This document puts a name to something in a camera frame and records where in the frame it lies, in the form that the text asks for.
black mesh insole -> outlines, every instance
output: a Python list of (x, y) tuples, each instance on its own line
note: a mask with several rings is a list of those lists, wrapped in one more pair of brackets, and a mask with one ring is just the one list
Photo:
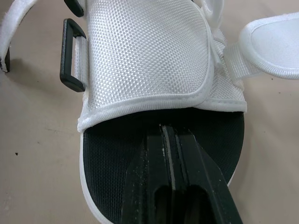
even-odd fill
[(83, 142), (86, 183), (100, 212), (114, 224), (121, 219), (126, 170), (146, 130), (158, 124), (188, 128), (217, 163), (227, 182), (239, 161), (244, 137), (242, 112), (195, 108), (147, 111), (88, 128)]

white strap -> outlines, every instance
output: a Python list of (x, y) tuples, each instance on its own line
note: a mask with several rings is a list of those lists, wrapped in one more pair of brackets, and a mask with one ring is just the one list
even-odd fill
[(76, 38), (75, 46), (75, 70), (74, 77), (80, 80), (85, 88), (89, 86), (89, 58), (88, 41), (79, 36)]
[(222, 21), (224, 0), (201, 0), (201, 4), (212, 32), (216, 31)]
[(37, 0), (15, 0), (9, 11), (4, 16), (2, 26), (0, 28), (0, 58), (2, 70), (7, 72), (4, 62), (11, 39), (13, 38), (20, 22)]
[(299, 79), (299, 13), (249, 23), (224, 59), (233, 82), (261, 72)]

beige floor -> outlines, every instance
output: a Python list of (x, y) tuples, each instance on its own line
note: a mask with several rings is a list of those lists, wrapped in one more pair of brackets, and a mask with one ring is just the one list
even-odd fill
[[(1, 1), (1, 18), (11, 3)], [(295, 11), (297, 0), (226, 0), (222, 29), (233, 42), (248, 22)], [(40, 0), (12, 40), (12, 71), (0, 72), (1, 224), (97, 223), (79, 180), (82, 95), (58, 78), (68, 17), (86, 28), (62, 0)], [(299, 223), (299, 81), (264, 75), (245, 87), (246, 133), (231, 193), (245, 224)]]

black plastic buckle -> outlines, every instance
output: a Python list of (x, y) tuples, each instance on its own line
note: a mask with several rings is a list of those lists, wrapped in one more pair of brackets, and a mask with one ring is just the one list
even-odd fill
[(77, 17), (82, 17), (84, 15), (83, 8), (80, 6), (77, 0), (64, 0), (67, 7), (75, 14)]
[[(5, 56), (5, 58), (4, 58), (4, 62), (5, 62), (6, 69), (7, 69), (7, 71), (4, 71), (4, 72), (10, 72), (10, 53), (9, 53), (9, 48), (8, 48), (7, 53), (6, 53), (6, 56)], [(3, 71), (2, 64), (1, 64), (1, 60), (0, 60), (0, 68), (1, 68), (1, 70)]]
[(62, 37), (60, 80), (75, 92), (84, 92), (85, 86), (81, 81), (71, 76), (71, 58), (73, 48), (73, 37), (83, 36), (86, 38), (81, 27), (72, 19), (64, 20), (64, 32)]

white mesh fabric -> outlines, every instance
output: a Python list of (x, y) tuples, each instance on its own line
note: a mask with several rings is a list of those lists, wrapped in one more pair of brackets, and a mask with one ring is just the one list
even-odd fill
[(80, 131), (207, 97), (214, 74), (207, 22), (190, 0), (88, 0), (87, 25), (90, 85)]

